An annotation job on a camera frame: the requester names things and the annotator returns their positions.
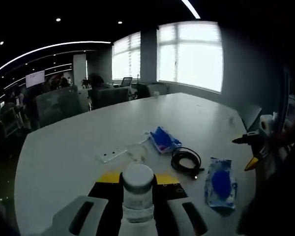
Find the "gray wall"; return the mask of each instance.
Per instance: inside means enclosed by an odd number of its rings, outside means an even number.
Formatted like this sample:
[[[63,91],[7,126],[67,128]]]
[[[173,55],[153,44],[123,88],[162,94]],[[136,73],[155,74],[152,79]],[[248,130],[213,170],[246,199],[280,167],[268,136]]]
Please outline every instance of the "gray wall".
[[[73,56],[73,84],[82,89],[82,80],[87,77],[86,73],[86,55],[77,54]]]
[[[156,29],[141,32],[141,82],[155,82],[157,77]]]
[[[106,83],[112,82],[112,48],[98,50],[87,55],[88,74],[100,75]]]
[[[262,114],[278,111],[283,67],[234,32],[221,29],[224,73],[221,94],[192,86],[167,83],[169,92],[184,92],[238,109],[260,106]]]

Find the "white table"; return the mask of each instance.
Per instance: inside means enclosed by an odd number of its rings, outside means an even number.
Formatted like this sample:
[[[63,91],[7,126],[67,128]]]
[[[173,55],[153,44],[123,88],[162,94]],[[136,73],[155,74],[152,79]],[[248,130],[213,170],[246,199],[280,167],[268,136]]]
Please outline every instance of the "white table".
[[[231,143],[245,132],[237,112],[199,97],[176,93],[133,100],[68,118],[30,133],[20,154],[15,178],[15,211],[20,233],[47,229],[53,215],[75,198],[88,195],[94,183],[120,159],[99,163],[95,155],[138,142],[146,131],[164,126],[185,147],[202,157],[206,171],[196,181],[178,175],[204,218],[206,235],[235,235],[243,208],[255,192],[255,172],[244,172],[252,157],[247,145]],[[204,202],[204,184],[210,157],[231,159],[238,181],[236,210],[222,217]],[[158,169],[171,169],[170,158]]]

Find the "black cable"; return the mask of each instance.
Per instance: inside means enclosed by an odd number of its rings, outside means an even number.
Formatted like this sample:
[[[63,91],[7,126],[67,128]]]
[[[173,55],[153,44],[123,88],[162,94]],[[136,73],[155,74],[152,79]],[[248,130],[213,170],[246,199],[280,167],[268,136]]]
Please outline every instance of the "black cable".
[[[179,162],[181,159],[184,159],[184,158],[191,160],[195,164],[194,168],[188,168],[181,165]],[[192,179],[197,179],[197,175],[199,174],[199,172],[204,171],[204,168],[200,168],[201,167],[200,156],[195,151],[187,147],[177,147],[172,152],[171,165],[175,170],[189,174]]]

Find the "window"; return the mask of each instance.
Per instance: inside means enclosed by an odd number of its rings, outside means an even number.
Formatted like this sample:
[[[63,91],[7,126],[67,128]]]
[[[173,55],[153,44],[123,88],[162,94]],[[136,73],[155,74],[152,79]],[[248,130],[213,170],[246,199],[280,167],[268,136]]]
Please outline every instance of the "window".
[[[122,38],[113,45],[113,80],[123,77],[140,78],[140,32]]]
[[[159,27],[157,77],[221,92],[223,49],[213,22],[181,22]]]

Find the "white bottle cap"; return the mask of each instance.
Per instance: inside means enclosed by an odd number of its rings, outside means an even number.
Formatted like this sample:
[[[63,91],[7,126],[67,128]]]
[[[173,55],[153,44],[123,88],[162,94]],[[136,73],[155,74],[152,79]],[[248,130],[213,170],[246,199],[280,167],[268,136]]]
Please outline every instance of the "white bottle cap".
[[[154,173],[150,167],[142,164],[131,164],[123,172],[124,187],[131,193],[142,194],[152,187]]]

